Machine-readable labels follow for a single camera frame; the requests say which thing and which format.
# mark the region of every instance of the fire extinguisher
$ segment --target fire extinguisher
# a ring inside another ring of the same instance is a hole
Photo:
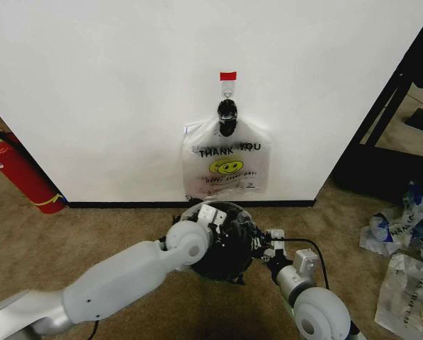
[[[0,132],[0,171],[43,213],[56,213],[65,207],[63,196],[36,169],[30,158],[13,133]]]

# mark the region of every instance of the black baseboard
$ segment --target black baseboard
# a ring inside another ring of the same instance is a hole
[[[192,202],[68,202],[70,208],[189,208]],[[312,207],[315,200],[241,200],[233,202],[244,208],[257,207]]]

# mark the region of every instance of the floor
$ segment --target floor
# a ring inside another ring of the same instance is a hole
[[[408,105],[403,112],[411,114],[414,108]],[[394,133],[380,143],[409,147],[398,139]],[[262,230],[280,227],[287,237],[315,240],[325,257],[330,287],[346,303],[355,323],[368,339],[388,340],[398,338],[373,321],[388,259],[359,248],[359,230],[387,205],[339,189],[328,180],[313,208],[248,211]],[[164,235],[172,216],[182,211],[66,208],[44,215],[0,173],[0,300],[26,288],[61,289],[93,264],[136,242]],[[306,246],[292,246],[288,254],[292,256],[298,247]],[[322,285],[320,273],[316,276]],[[244,280],[246,285],[240,286],[190,273],[170,274],[160,288],[103,320],[95,340],[299,339],[267,269],[253,263]],[[80,324],[47,339],[87,339],[92,328],[91,323]]]

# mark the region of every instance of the plastic bag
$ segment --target plastic bag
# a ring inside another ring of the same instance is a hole
[[[262,192],[269,175],[269,137],[242,119],[228,137],[219,120],[184,129],[183,180],[186,198],[229,199],[233,193]]]
[[[393,255],[380,289],[375,322],[402,339],[423,339],[423,262]]]

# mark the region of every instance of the black cable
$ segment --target black cable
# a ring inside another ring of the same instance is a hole
[[[316,243],[314,241],[310,241],[309,239],[286,239],[286,238],[281,238],[281,239],[271,239],[272,241],[284,241],[284,242],[306,242],[306,243],[310,243],[311,245],[313,245],[315,247],[315,249],[317,250],[318,256],[320,258],[320,262],[322,264],[322,270],[323,270],[323,277],[325,278],[325,287],[326,289],[329,289],[329,282],[327,280],[327,272],[326,272],[326,266],[325,266],[325,260],[323,259],[323,255],[322,252],[320,251],[320,248],[318,248],[318,245],[316,245]]]
[[[90,336],[89,336],[89,338],[87,340],[92,340],[93,339],[93,337],[96,334],[96,331],[98,330],[98,325],[99,325],[99,320],[95,321],[95,325],[93,327],[93,331],[91,331],[91,334],[90,334]]]

